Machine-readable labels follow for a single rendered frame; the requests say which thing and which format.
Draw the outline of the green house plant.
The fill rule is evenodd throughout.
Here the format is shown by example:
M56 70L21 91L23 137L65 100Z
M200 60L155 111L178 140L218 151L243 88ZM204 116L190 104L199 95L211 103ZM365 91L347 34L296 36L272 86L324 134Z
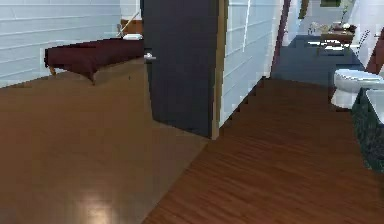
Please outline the green house plant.
M352 8L351 5L345 5L343 7L342 16L341 16L341 28L344 31L349 30L351 27L351 25L348 22L348 14L351 8Z

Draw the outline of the dark red door frame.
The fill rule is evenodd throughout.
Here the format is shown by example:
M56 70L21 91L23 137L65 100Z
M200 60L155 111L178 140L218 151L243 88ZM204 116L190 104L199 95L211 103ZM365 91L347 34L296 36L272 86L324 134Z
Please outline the dark red door frame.
M279 27L278 27L278 33L277 33L276 42L275 42L274 55L272 58L270 76L272 76L272 73L276 69L276 66L279 60L280 49L281 49L283 38L284 38L284 33L285 33L284 29L287 23L290 4L291 4L291 0L283 0L283 7L281 11L282 13L279 21Z

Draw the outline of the brown wooden headboard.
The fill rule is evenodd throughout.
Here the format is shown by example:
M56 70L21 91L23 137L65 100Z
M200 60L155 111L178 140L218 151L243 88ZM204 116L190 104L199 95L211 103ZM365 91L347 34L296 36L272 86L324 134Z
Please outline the brown wooden headboard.
M120 20L121 28L123 29L122 33L126 34L142 34L143 33L143 24L141 20Z

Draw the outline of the dark red bed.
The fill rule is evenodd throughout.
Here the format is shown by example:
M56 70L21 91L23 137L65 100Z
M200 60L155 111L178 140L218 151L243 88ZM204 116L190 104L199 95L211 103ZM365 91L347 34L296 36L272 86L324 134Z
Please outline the dark red bed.
M130 61L144 55L144 40L109 38L46 48L45 67L80 74L96 84L95 74L103 67Z

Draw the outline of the white toilet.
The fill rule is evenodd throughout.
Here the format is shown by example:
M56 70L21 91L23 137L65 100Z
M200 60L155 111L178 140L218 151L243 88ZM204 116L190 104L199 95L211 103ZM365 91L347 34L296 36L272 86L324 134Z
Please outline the white toilet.
M361 70L337 69L333 75L335 91L331 103L351 109L361 88L384 90L384 78Z

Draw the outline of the brown wooden table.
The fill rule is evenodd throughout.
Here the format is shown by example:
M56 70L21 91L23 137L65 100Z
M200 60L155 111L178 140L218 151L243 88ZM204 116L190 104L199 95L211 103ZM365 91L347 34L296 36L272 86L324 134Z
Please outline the brown wooden table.
M320 54L323 50L342 51L350 49L354 34L349 31L328 31L320 35L320 46L316 53Z

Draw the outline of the dark grey room door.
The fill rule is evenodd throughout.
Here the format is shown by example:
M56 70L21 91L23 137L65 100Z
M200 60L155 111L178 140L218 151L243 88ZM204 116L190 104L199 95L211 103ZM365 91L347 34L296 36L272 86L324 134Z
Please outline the dark grey room door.
M212 136L219 0L140 0L153 118Z

